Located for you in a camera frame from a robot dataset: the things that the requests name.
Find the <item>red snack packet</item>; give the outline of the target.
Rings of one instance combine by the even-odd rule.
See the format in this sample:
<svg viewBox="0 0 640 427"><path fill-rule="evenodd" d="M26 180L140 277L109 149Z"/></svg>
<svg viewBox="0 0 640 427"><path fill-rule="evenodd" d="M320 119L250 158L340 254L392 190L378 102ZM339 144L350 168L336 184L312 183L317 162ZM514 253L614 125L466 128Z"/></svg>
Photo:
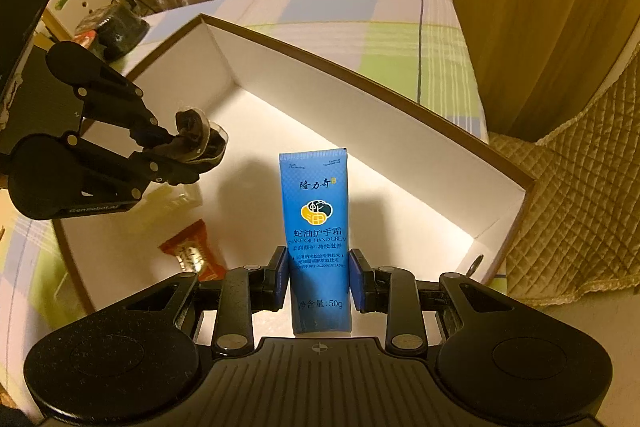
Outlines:
<svg viewBox="0 0 640 427"><path fill-rule="evenodd" d="M209 245L203 220L193 222L160 244L160 251L176 258L181 271L195 273L201 282L220 281L227 273L221 257Z"/></svg>

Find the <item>dark velvet scrunchie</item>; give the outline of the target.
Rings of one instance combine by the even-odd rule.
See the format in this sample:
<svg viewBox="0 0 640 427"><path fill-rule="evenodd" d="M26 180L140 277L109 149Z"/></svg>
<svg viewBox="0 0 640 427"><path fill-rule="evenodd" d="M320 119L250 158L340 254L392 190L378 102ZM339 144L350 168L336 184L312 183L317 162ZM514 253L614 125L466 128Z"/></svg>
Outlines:
<svg viewBox="0 0 640 427"><path fill-rule="evenodd" d="M217 167L226 153L229 135L210 121L201 109L192 107L176 114L178 134L167 145L166 157L206 172Z"/></svg>

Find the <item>blue hand cream tube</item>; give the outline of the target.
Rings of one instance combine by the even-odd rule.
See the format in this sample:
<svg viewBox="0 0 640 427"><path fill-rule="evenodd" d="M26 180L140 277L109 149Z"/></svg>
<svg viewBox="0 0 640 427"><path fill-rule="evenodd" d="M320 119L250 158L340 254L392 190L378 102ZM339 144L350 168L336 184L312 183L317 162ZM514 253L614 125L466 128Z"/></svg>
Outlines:
<svg viewBox="0 0 640 427"><path fill-rule="evenodd" d="M347 150L279 156L296 335L352 330Z"/></svg>

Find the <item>brown cardboard box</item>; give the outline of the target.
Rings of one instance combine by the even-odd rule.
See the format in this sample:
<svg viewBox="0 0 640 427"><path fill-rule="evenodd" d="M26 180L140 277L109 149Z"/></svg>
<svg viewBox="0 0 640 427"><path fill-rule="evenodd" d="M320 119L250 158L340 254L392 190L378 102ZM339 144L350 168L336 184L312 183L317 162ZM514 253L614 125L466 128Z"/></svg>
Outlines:
<svg viewBox="0 0 640 427"><path fill-rule="evenodd" d="M423 280L501 265L532 181L474 135L352 70L259 32L201 15L131 67L165 127L195 106L228 132L222 163L198 181L201 204L165 217L152 200L64 220L96 308L174 274L160 244L196 220L229 267L261 265L285 241L279 157L344 148L349 243L372 265Z"/></svg>

